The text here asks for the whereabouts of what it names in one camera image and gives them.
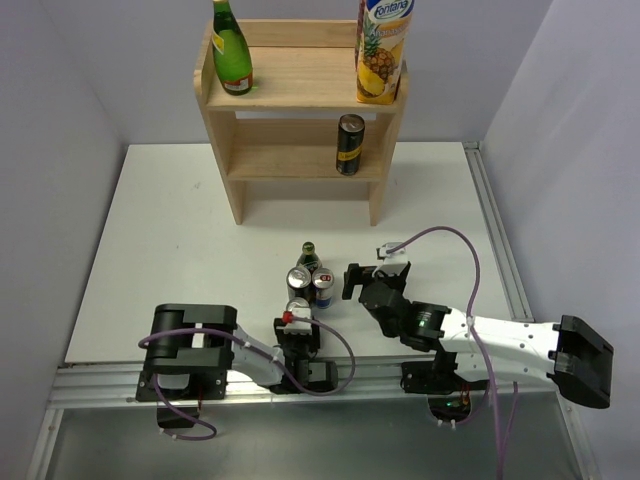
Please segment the green bottle red label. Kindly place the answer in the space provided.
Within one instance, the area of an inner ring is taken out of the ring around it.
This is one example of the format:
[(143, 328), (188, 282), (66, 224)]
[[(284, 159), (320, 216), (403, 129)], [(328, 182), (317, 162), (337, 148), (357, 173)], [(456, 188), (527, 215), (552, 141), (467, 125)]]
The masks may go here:
[(316, 253), (313, 242), (307, 241), (302, 245), (301, 255), (296, 265), (306, 268), (310, 274), (313, 274), (318, 268), (322, 267), (322, 262)]

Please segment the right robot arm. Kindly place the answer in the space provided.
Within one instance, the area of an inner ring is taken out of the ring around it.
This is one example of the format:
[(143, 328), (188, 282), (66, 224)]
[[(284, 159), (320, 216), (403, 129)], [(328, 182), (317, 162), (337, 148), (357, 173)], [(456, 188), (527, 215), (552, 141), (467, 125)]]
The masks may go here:
[(614, 348), (583, 319), (565, 315), (557, 323), (522, 323), (475, 317), (469, 325), (460, 310), (406, 299), (408, 273), (351, 263), (342, 291), (349, 300), (361, 290), (358, 301), (384, 336), (434, 353), (432, 360), (402, 363), (405, 392), (449, 395), (483, 390), (491, 382), (554, 383), (573, 403), (609, 407)]

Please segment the blue silver energy can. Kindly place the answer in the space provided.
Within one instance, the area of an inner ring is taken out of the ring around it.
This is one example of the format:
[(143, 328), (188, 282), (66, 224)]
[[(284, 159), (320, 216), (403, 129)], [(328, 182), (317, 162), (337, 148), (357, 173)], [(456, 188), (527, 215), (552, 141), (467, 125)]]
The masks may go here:
[(334, 290), (334, 274), (327, 268), (318, 268), (312, 275), (315, 290), (315, 305), (326, 309), (331, 305)]

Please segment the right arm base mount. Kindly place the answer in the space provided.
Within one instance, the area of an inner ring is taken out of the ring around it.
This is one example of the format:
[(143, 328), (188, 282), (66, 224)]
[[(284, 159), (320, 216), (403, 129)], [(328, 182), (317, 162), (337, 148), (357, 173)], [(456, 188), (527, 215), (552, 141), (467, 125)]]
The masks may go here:
[(457, 375), (437, 372), (431, 361), (404, 362), (401, 373), (402, 390), (407, 394), (425, 395), (429, 413), (438, 424), (455, 427), (470, 416), (470, 387)]

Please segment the green Perrier glass bottle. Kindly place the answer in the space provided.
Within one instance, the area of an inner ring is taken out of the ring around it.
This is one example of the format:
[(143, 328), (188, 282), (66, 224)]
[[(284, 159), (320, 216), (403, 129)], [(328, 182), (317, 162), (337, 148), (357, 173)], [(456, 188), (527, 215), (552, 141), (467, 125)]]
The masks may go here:
[(253, 87), (248, 44), (227, 0), (214, 1), (212, 44), (216, 74), (223, 90), (244, 95)]

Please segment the silver energy drink can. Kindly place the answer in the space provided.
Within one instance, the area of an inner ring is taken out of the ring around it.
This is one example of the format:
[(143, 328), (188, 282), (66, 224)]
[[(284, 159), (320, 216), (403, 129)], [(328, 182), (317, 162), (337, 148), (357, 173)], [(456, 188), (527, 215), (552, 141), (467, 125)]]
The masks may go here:
[(292, 298), (286, 305), (285, 311), (294, 318), (312, 318), (312, 309), (309, 302), (301, 297)]

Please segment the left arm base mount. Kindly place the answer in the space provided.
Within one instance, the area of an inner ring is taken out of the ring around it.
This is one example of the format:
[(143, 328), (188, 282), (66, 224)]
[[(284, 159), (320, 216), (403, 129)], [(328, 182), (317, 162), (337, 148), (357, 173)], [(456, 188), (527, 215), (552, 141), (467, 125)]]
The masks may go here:
[[(214, 370), (212, 373), (180, 375), (157, 375), (157, 386), (163, 396), (179, 411), (198, 419), (204, 400), (222, 400), (226, 391), (227, 373)], [(195, 426), (191, 420), (171, 411), (158, 397), (153, 374), (139, 374), (135, 400), (156, 404), (156, 420), (160, 428), (177, 430), (179, 433)]]

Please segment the pineapple juice carton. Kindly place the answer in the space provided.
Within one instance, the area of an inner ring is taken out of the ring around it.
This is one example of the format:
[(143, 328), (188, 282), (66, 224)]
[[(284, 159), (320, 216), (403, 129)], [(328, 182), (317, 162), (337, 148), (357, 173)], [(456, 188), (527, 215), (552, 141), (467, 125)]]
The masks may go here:
[(359, 2), (355, 47), (358, 102), (394, 102), (414, 6), (414, 0)]

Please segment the wooden two-tier shelf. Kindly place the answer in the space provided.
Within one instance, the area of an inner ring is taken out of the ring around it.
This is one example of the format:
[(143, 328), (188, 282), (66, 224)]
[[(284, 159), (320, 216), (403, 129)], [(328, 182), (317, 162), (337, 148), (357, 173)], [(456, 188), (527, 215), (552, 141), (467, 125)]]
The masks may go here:
[(390, 105), (356, 99), (353, 20), (245, 19), (254, 87), (223, 91), (207, 26), (193, 86), (235, 223), (244, 220), (247, 186), (256, 181), (342, 180), (335, 168), (341, 115), (366, 119), (363, 156), (352, 181), (368, 187), (369, 217), (377, 225), (409, 94), (409, 73)]

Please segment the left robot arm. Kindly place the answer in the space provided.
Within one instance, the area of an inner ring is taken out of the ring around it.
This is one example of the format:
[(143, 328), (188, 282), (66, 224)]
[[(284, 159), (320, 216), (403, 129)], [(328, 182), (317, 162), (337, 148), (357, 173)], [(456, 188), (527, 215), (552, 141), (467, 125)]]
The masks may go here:
[(156, 307), (151, 333), (163, 338), (145, 344), (146, 355), (135, 399), (221, 400), (227, 372), (239, 372), (270, 392), (298, 394), (298, 385), (316, 393), (338, 386), (336, 363), (316, 357), (320, 327), (311, 322), (310, 305), (291, 300), (273, 322), (276, 345), (250, 337), (226, 305), (163, 304)]

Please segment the dark black yellow can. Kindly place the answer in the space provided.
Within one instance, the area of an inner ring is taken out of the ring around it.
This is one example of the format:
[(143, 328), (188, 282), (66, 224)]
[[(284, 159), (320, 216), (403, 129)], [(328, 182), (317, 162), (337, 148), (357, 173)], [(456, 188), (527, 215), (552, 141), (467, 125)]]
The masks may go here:
[(355, 175), (360, 166), (365, 121), (356, 114), (345, 114), (338, 122), (336, 170), (344, 176)]

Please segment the black beverage can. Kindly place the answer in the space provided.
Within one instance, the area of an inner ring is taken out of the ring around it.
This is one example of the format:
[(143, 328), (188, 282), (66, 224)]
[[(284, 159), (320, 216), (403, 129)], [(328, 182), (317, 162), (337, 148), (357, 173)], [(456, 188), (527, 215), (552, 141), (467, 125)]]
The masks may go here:
[(289, 299), (302, 298), (308, 303), (313, 301), (312, 276), (306, 267), (298, 265), (291, 268), (285, 281)]

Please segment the aluminium side rail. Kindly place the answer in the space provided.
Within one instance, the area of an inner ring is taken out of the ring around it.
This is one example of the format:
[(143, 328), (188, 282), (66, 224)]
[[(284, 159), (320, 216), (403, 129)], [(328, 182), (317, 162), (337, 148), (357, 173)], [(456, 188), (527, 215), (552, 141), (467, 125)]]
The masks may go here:
[(524, 285), (484, 166), (480, 143), (464, 142), (462, 146), (477, 191), (511, 317), (513, 320), (524, 323), (533, 321)]

